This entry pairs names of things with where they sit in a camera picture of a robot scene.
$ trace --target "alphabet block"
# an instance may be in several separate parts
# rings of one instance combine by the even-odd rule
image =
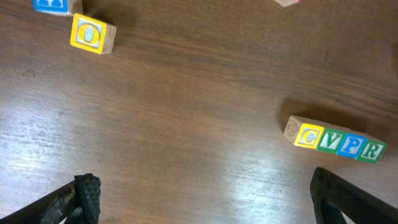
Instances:
[[[377,163],[383,154],[384,150],[386,150],[386,143],[368,140],[360,153],[358,160],[370,163]]]
[[[83,13],[82,0],[32,0],[36,11],[57,16],[72,16]]]
[[[97,54],[112,52],[116,26],[76,13],[70,44]]]
[[[349,133],[344,138],[343,144],[339,148],[337,154],[356,159],[359,153],[361,153],[366,140],[364,136]]]
[[[321,137],[317,150],[337,153],[337,150],[340,148],[341,143],[343,143],[345,135],[346,134],[342,131],[326,128],[323,136]]]
[[[287,7],[299,3],[300,0],[275,0],[275,2],[279,3],[283,7]]]
[[[374,137],[299,116],[290,116],[284,136],[294,145],[376,163],[387,144]]]
[[[287,123],[284,136],[295,146],[316,149],[325,129],[309,123],[307,118],[291,116]]]

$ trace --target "wood grain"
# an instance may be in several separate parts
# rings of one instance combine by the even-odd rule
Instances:
[[[92,172],[100,223],[315,223],[322,166],[398,207],[395,0],[84,0],[71,17],[0,2],[0,217]],[[389,144],[378,164],[293,146],[296,114]]]

